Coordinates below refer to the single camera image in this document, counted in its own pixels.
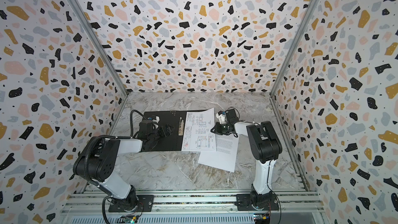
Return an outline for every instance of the technical drawing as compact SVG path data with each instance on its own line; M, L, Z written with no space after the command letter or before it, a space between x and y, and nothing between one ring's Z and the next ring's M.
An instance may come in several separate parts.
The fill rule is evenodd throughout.
M206 134L207 129L206 128L200 128L196 131L196 134Z
M186 117L185 122L186 122L186 124L188 122L191 122L192 125L195 125L195 115L193 115L191 112L187 112L187 117Z
M200 126L206 125L206 121L203 121L203 114L199 115L198 124Z
M215 142L216 142L216 136L215 135L213 135L212 133L210 133L209 135L208 135L208 138L207 138L208 140L209 140L209 147L210 147L210 143L212 143L212 144L214 144Z
M214 137L212 134L208 136L198 136L196 141L197 147L210 147L210 142L214 142Z

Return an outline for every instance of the black mounting plate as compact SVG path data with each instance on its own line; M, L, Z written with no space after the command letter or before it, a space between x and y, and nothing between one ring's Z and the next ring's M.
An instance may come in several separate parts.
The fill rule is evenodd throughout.
M276 202L276 195L272 194L271 201L269 202L271 205L272 211L279 211L279 203ZM259 211L255 209L250 202L250 194L237 194L236 195L236 203L235 205L238 207L238 211ZM265 207L261 211L268 211L269 208Z
M182 148L182 140L183 136L178 135L178 126L180 125L180 118L186 122L187 112L202 112L206 110L189 110L189 111L156 111L156 112L144 112L145 117L158 116L159 126L164 127L167 124L174 127L174 130L171 132L171 129L168 132L171 132L171 135L167 137L160 138L158 144L153 147L151 152L168 152L168 151L181 151Z
M152 211L152 206L153 206L153 195L137 195L138 197L138 209L136 210L135 213L140 214L141 212L151 212ZM123 210L121 205L119 204L113 204L109 206L110 213L126 213L128 214L129 212L126 212Z

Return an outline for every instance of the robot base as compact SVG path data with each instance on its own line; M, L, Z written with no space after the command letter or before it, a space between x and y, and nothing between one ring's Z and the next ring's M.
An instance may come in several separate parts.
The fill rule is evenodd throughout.
M137 197L138 197L138 200L137 200L138 209L136 210L135 213L139 214L141 212L151 212L154 196L153 195L137 195ZM128 213L128 211L131 211L131 209L127 210L127 209L125 209L125 207L126 207L125 205L115 202L113 205L109 206L108 211L110 213L114 213L114 212Z
M237 194L235 205L238 207L238 211L267 211L269 206L272 211L279 210L279 203L277 201L275 193L271 191L267 194L259 195L252 189L250 194Z

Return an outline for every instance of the paper sheet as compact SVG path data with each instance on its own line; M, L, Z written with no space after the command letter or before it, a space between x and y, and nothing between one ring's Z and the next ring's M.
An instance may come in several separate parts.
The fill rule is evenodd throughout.
M229 172L235 172L239 138L234 135L216 135L216 152L201 152L198 163Z
M187 112L181 151L200 152L216 150L214 108L203 112Z

